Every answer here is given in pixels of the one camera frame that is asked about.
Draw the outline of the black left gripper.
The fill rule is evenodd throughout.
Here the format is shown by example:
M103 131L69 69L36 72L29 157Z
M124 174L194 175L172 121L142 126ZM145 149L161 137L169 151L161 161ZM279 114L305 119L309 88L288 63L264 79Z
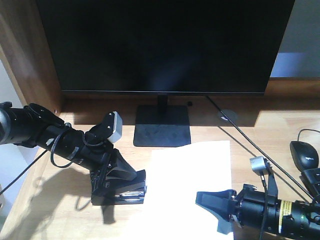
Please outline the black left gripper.
M93 206L100 206L104 224L115 222L114 210L118 205L143 204L147 187L145 181L133 183L116 183L113 180L132 181L137 172L126 162L114 144L104 138L102 124L92 127L82 135L84 148L82 153L93 166L91 176L102 176L106 179L107 187L98 187L91 193Z

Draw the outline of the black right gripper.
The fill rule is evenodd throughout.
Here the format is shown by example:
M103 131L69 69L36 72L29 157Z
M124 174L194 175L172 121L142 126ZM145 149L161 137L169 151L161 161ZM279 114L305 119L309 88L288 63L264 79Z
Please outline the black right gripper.
M255 186L244 184L240 193L236 195L237 192L233 189L219 192L198 191L195 203L219 215L216 217L217 232L224 235L233 232L233 223L228 221L232 213L236 215L242 227L260 229L261 226L264 226L265 232L278 230L280 200L276 185L271 186L270 192L265 196L265 193L257 191Z

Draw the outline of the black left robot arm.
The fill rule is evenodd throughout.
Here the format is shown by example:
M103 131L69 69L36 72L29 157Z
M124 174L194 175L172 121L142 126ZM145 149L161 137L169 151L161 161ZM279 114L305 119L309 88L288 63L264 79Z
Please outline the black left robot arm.
M9 101L0 105L0 143L26 148L39 146L50 152L55 167L64 169L76 164L89 170L94 206L144 202L145 170L136 171L114 148L122 137L122 126L122 118L116 111L107 113L101 123L84 132L36 103L23 108L13 108ZM55 155L69 162L59 166Z

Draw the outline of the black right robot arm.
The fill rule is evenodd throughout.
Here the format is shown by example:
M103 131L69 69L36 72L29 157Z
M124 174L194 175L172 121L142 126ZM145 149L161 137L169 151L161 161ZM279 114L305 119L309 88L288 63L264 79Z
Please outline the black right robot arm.
M195 202L219 221L234 222L241 228L247 226L293 240L315 240L320 236L318 204L265 196L250 184L244 184L240 192L199 191Z

